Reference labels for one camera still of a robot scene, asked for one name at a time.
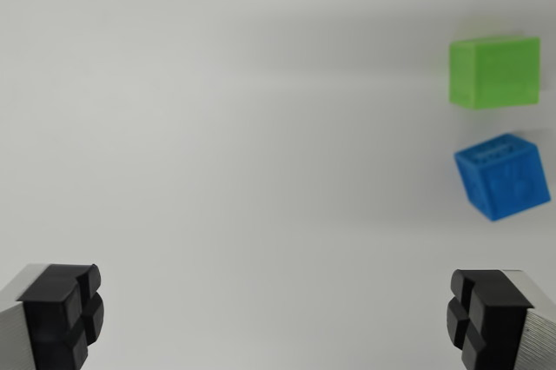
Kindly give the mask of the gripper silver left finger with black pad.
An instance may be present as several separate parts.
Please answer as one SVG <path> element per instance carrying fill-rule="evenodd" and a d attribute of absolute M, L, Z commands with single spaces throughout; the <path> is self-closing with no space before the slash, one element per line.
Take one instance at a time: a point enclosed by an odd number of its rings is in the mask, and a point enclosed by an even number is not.
<path fill-rule="evenodd" d="M 99 267 L 29 264 L 1 289 L 1 368 L 77 370 L 102 331 Z"/>

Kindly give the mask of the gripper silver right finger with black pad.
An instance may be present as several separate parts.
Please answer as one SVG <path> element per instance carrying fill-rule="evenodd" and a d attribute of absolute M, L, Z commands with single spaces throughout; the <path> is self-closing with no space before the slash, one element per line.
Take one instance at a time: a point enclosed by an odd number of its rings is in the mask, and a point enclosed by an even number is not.
<path fill-rule="evenodd" d="M 447 331 L 467 369 L 554 369 L 555 302 L 521 270 L 453 272 Z"/>

